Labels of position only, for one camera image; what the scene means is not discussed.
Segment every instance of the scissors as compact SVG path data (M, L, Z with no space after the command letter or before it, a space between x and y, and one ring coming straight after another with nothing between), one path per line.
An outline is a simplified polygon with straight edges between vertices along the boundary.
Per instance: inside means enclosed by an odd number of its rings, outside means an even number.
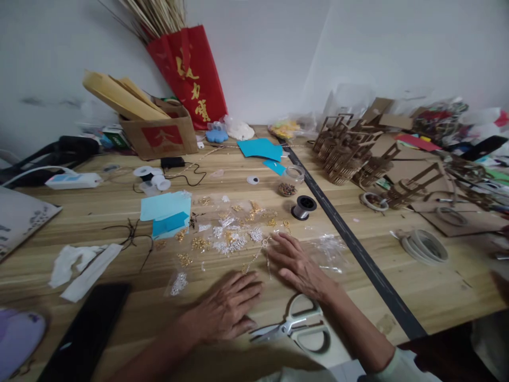
M296 301L305 298L312 302L313 308L309 310L305 310L302 312L298 312L296 314L293 312L293 306L295 305ZM299 326L294 327L296 324L305 323L308 318L314 317L314 316L323 316L322 309L320 308L320 305L317 301L310 299L304 294L298 294L290 303L290 308L288 310L288 315L286 316L285 322L282 324L275 324L266 326L263 328L260 328L258 330L255 330L254 332L251 332L251 343L263 343L263 342L269 342L269 341L276 341L284 336L288 336L291 339L295 341L295 343L306 353L308 353L311 356L321 355L325 354L330 349L330 333L329 328L325 324L320 325L313 325L313 326ZM323 333L323 344L322 347L318 350L311 350L304 346L301 341L299 340L300 337L308 336L315 333Z

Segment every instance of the white power strip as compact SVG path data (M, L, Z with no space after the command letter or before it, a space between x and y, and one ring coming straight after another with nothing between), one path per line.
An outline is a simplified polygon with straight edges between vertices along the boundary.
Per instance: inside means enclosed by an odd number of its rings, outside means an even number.
M52 176L45 183L52 189L94 188L102 182L102 178L95 172L77 173L76 175L59 174Z

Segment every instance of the black bag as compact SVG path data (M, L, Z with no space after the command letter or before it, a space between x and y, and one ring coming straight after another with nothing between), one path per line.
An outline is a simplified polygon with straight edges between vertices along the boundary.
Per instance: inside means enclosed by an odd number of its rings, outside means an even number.
M64 135L60 137L58 142L50 143L14 166L1 170L0 184L7 182L16 175L37 167L62 166L73 169L98 153L99 144L95 140ZM38 158L44 155L44 158L37 161ZM54 171L51 169L34 171L7 185L7 187L42 186L49 178L63 172L63 170Z

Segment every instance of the red label on box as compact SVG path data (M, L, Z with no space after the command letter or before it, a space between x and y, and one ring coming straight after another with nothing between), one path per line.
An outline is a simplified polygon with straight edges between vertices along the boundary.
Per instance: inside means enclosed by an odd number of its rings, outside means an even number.
M183 144L177 126L142 127L142 131L151 147Z

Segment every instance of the scissors handle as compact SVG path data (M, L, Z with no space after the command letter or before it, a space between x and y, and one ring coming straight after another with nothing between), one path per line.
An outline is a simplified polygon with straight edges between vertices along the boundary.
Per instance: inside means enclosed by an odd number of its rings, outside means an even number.
M318 350L311 350L304 346L299 340L300 337L312 335L315 333L323 333L323 344L322 347ZM290 335L290 338L293 339L296 344L306 353L308 353L312 357L316 357L318 355L326 354L330 349L330 332L329 328L325 324L310 326L303 329L296 329Z
M294 304L302 298L305 298L306 300L311 301L311 303L313 304L313 308L304 310L297 314L293 314L292 312L293 312ZM309 298L308 296L306 296L305 294L302 294L302 293L296 295L293 298L293 300L290 304L290 309L288 311L288 318L290 319L290 321L293 321L293 322L301 322L301 321L306 320L309 317L318 316L318 315L323 316L322 308L320 308L320 305L318 304L318 302L316 300Z

